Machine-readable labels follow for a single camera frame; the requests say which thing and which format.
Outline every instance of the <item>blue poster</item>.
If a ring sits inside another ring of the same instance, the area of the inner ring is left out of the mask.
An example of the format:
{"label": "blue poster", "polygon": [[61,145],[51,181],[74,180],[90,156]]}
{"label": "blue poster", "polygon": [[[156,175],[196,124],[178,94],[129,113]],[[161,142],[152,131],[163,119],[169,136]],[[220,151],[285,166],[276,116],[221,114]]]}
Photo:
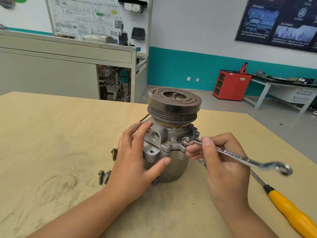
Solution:
{"label": "blue poster", "polygon": [[317,52],[317,0],[249,0],[236,40]]}

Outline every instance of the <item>box-end wrench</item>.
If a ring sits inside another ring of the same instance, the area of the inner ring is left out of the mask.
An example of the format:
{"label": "box-end wrench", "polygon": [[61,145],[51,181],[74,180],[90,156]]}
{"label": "box-end wrench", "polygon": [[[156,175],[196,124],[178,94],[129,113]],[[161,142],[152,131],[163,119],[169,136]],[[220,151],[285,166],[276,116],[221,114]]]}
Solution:
{"label": "box-end wrench", "polygon": [[[182,138],[182,143],[184,144],[184,146],[189,146],[189,145],[192,145],[192,144],[199,144],[199,145],[202,145],[202,141],[200,139],[190,139],[188,137],[184,137]],[[275,169],[277,171],[279,171],[281,174],[285,175],[285,176],[290,176],[292,173],[293,173],[293,170],[292,168],[287,165],[287,164],[284,164],[284,163],[281,163],[281,162],[269,162],[269,163],[259,163],[255,160],[251,160],[249,159],[248,157],[245,157],[245,156],[241,156],[241,155],[237,155],[233,152],[230,152],[228,150],[225,150],[225,149],[222,149],[222,148],[219,148],[217,147],[217,151],[219,153],[222,153],[224,155],[227,155],[229,157],[231,157],[232,159],[242,163],[242,164],[245,164],[246,166],[249,166],[251,168],[258,168],[258,169]],[[201,163],[202,165],[205,166],[205,168],[207,168],[206,166],[206,161],[203,160],[203,159],[198,159],[199,163]]]}

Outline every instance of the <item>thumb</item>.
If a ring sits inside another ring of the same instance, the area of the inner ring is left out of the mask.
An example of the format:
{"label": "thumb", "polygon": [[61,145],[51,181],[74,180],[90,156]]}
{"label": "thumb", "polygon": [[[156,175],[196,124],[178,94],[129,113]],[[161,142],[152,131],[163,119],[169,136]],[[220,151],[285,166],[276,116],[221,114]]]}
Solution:
{"label": "thumb", "polygon": [[149,182],[152,182],[157,177],[159,177],[171,161],[172,159],[170,157],[165,157],[163,159],[160,159],[154,166],[147,170],[145,174]]}
{"label": "thumb", "polygon": [[218,173],[222,164],[218,156],[217,148],[210,137],[203,138],[203,152],[208,171]]}

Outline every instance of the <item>red tool cabinet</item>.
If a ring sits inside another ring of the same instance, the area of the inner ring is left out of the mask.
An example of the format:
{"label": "red tool cabinet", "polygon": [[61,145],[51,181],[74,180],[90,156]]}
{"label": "red tool cabinet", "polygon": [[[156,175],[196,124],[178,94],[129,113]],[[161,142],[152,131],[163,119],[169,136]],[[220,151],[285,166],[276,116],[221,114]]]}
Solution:
{"label": "red tool cabinet", "polygon": [[220,70],[212,95],[217,99],[241,101],[252,75]]}

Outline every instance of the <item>yellow screwdriver handle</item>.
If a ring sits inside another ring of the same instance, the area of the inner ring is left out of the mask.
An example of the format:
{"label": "yellow screwdriver handle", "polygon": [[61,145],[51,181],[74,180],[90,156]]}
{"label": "yellow screwdriver handle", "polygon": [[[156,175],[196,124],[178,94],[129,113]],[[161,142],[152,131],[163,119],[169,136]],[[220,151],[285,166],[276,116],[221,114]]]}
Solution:
{"label": "yellow screwdriver handle", "polygon": [[295,230],[305,238],[317,238],[317,225],[309,216],[276,190],[272,190],[268,196]]}

